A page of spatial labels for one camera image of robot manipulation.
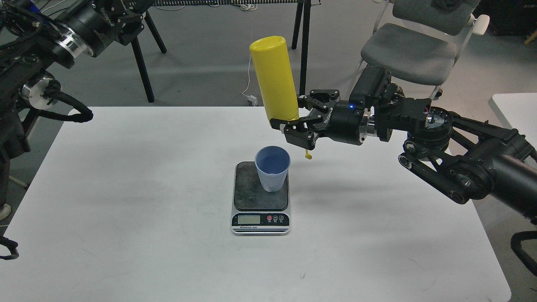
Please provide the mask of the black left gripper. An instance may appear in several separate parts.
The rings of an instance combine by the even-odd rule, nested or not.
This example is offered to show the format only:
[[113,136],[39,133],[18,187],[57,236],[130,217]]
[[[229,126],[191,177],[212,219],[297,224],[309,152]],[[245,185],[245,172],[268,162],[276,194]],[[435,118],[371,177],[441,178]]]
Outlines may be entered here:
[[75,2],[54,21],[60,31],[56,43],[73,59],[86,53],[100,55],[116,38],[123,46],[143,30],[142,14],[128,14],[122,2]]

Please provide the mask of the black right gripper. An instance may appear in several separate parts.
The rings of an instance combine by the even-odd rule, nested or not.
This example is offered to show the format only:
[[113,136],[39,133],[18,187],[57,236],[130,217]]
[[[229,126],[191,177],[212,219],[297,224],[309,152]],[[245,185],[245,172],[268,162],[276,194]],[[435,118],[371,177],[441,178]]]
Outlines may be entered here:
[[299,108],[312,110],[306,117],[285,121],[270,119],[271,128],[280,130],[286,141],[294,146],[313,150],[316,140],[328,137],[331,140],[360,146],[368,137],[370,110],[358,109],[348,101],[334,103],[330,112],[330,102],[340,96],[339,90],[311,90],[310,94],[297,96]]

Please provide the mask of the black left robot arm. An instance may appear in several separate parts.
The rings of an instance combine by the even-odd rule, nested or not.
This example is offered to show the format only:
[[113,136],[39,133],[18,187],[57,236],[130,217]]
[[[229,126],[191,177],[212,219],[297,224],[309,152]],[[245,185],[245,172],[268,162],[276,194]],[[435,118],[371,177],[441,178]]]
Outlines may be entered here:
[[74,65],[82,53],[100,55],[112,42],[127,45],[143,29],[151,0],[78,0],[52,19],[30,0],[2,0],[1,29],[16,39],[1,46],[1,218],[11,160],[29,152],[27,136],[38,117],[88,122],[93,113],[61,91],[47,72],[57,63]]

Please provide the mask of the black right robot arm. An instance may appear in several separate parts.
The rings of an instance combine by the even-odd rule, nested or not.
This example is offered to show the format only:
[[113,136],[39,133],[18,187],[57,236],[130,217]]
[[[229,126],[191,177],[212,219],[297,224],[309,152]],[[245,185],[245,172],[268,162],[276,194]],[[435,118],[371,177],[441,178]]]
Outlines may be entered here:
[[408,98],[383,67],[368,66],[348,100],[334,89],[297,95],[282,88],[270,88],[276,96],[265,107],[288,143],[307,151],[320,138],[360,146],[400,131],[406,137],[397,160],[406,170],[457,204],[493,196],[536,224],[536,169],[526,163],[536,149],[518,130]]

